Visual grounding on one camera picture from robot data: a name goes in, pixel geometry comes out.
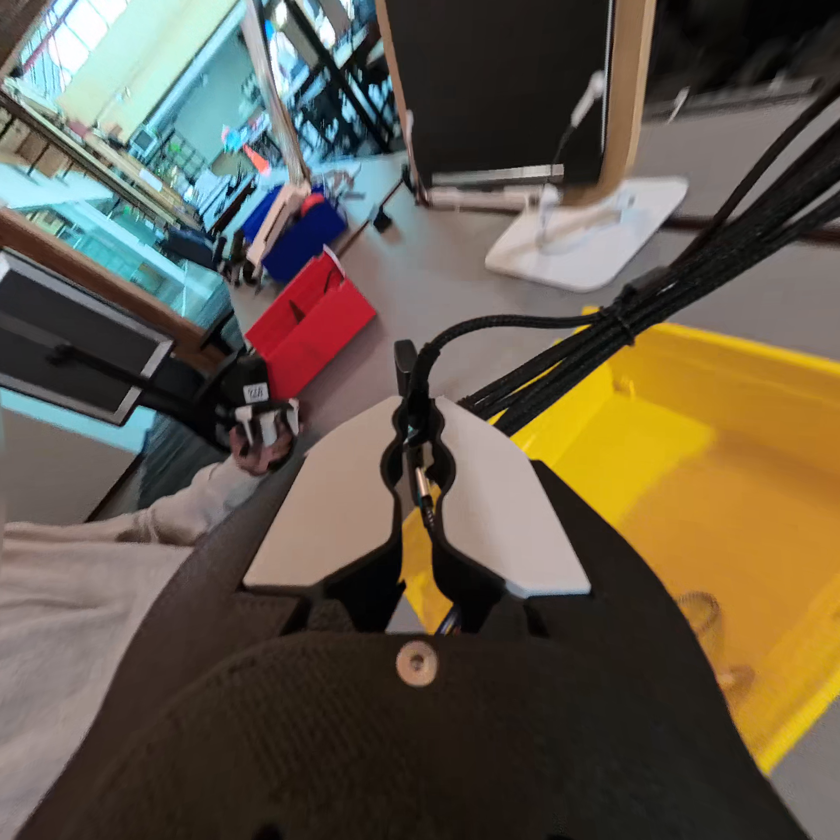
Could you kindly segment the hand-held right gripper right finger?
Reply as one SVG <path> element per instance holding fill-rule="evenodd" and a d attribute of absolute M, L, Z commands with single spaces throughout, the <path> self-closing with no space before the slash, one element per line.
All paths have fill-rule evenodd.
<path fill-rule="evenodd" d="M 441 443 L 455 475 L 443 535 L 516 597 L 588 595 L 591 583 L 530 459 L 509 437 L 446 397 Z"/>

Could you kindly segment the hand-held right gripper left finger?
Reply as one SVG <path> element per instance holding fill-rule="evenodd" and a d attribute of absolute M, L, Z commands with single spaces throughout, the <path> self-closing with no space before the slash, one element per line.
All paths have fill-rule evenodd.
<path fill-rule="evenodd" d="M 309 450 L 245 573 L 246 589 L 309 588 L 388 542 L 401 508 L 382 464 L 401 403 L 388 397 Z"/>

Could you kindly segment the grey USB hub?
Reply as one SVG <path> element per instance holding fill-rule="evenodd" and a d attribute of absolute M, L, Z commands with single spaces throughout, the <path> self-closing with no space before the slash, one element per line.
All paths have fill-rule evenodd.
<path fill-rule="evenodd" d="M 410 417 L 414 408 L 413 374 L 417 363 L 417 348 L 413 341 L 400 339 L 393 345 L 393 360 L 397 393 Z"/>

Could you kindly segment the yellow plastic bin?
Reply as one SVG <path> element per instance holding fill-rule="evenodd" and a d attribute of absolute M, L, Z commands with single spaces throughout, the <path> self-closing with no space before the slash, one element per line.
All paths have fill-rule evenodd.
<path fill-rule="evenodd" d="M 770 775 L 838 697 L 838 361 L 664 323 L 512 440 L 682 602 Z"/>

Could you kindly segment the person's left forearm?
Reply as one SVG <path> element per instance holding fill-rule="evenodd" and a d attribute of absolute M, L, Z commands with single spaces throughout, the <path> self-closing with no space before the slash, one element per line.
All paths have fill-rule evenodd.
<path fill-rule="evenodd" d="M 257 489 L 262 476 L 233 458 L 200 469 L 192 482 L 147 508 L 114 518 L 69 526 L 9 522 L 3 538 L 42 543 L 138 543 L 190 547 Z"/>

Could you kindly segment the light grey desk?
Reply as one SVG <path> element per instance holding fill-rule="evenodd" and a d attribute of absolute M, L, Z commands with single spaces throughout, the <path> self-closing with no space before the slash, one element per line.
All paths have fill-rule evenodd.
<path fill-rule="evenodd" d="M 646 122 L 636 173 L 689 179 L 688 215 L 710 216 L 808 98 L 750 108 L 689 110 L 672 123 Z M 403 157 L 362 161 L 360 189 L 378 201 L 399 176 Z M 379 318 L 304 392 L 310 439 L 395 392 L 392 344 L 429 340 L 449 325 L 494 312 L 576 313 L 607 302 L 624 282 L 676 257 L 693 234 L 657 234 L 614 282 L 586 295 L 488 272 L 485 256 L 510 220 L 497 214 L 427 211 L 398 190 L 388 202 L 393 226 L 368 228 L 342 262 Z M 746 276 L 694 303 L 675 320 L 778 348 L 838 361 L 838 246 L 792 245 Z M 540 352 L 543 332 L 488 331 L 462 339 L 437 363 L 434 388 L 455 399 Z M 771 779 L 813 838 L 838 838 L 838 700 L 806 730 Z"/>

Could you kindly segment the person's left hand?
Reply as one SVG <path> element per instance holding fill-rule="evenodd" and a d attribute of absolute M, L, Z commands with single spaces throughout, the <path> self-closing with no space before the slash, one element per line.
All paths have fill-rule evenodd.
<path fill-rule="evenodd" d="M 233 428 L 229 432 L 231 457 L 237 467 L 254 477 L 260 477 L 275 469 L 288 457 L 295 438 L 289 433 L 280 433 L 274 444 L 251 444 L 247 437 Z"/>

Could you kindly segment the red plastic bin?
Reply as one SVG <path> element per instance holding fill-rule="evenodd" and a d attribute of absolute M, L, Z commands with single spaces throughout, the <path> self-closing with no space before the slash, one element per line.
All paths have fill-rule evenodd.
<path fill-rule="evenodd" d="M 324 247 L 245 333 L 265 362 L 270 395 L 298 397 L 376 317 L 376 311 Z"/>

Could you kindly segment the blue plastic bin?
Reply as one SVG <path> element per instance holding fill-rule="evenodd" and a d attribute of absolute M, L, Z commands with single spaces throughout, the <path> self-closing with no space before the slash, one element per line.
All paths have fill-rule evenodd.
<path fill-rule="evenodd" d="M 341 205 L 325 196 L 320 186 L 313 193 L 321 198 L 286 228 L 262 262 L 269 278 L 278 285 L 293 280 L 311 258 L 320 256 L 323 247 L 331 246 L 348 227 Z"/>

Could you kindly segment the black monitor silver rim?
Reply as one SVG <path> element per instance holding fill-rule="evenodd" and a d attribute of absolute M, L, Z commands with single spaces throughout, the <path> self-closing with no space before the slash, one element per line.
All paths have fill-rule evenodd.
<path fill-rule="evenodd" d="M 54 271 L 2 249 L 3 389 L 121 427 L 174 344 Z"/>

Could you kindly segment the white stand base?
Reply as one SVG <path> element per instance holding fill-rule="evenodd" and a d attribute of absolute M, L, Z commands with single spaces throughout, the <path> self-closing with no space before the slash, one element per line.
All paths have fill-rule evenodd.
<path fill-rule="evenodd" d="M 683 203 L 683 176 L 628 178 L 585 206 L 555 193 L 529 204 L 490 248 L 485 267 L 498 275 L 564 291 L 609 285 Z"/>

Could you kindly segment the person's grey sweatshirt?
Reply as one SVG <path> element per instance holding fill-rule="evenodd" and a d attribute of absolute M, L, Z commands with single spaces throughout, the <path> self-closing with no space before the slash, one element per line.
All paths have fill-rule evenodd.
<path fill-rule="evenodd" d="M 3 536 L 1 830 L 14 838 L 78 751 L 126 647 L 191 552 L 14 523 Z"/>

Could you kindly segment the black panel wooden frame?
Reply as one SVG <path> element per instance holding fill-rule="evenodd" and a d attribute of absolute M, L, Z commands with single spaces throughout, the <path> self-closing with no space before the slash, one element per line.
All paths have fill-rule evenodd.
<path fill-rule="evenodd" d="M 551 182 L 572 205 L 629 175 L 655 1 L 376 2 L 416 189 Z"/>

